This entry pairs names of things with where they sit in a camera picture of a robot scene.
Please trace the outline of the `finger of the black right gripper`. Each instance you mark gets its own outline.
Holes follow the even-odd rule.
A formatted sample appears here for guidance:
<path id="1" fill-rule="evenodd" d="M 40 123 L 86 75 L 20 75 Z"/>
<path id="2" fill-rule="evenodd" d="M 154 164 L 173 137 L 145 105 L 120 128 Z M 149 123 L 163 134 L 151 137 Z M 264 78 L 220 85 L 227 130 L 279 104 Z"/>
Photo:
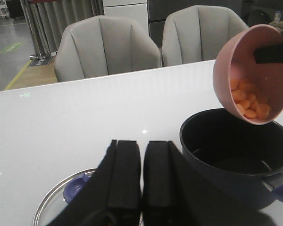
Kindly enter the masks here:
<path id="1" fill-rule="evenodd" d="M 257 48 L 253 55 L 257 64 L 283 64 L 283 44 Z"/>

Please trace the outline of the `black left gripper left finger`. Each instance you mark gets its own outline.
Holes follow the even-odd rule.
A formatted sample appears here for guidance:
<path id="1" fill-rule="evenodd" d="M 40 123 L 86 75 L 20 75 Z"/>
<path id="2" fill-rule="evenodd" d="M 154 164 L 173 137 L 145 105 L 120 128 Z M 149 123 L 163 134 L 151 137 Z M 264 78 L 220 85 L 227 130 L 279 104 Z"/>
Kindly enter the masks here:
<path id="1" fill-rule="evenodd" d="M 52 226 L 137 226 L 141 156 L 136 141 L 112 140 L 95 173 Z"/>

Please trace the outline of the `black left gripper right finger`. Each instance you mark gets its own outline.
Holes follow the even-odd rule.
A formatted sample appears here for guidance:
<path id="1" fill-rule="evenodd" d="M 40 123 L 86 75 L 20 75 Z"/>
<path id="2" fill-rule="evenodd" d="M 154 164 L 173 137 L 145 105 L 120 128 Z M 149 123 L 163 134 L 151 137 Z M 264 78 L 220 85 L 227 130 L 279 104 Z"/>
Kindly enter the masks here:
<path id="1" fill-rule="evenodd" d="M 145 226 L 224 226 L 225 198 L 172 141 L 150 141 L 143 166 Z"/>

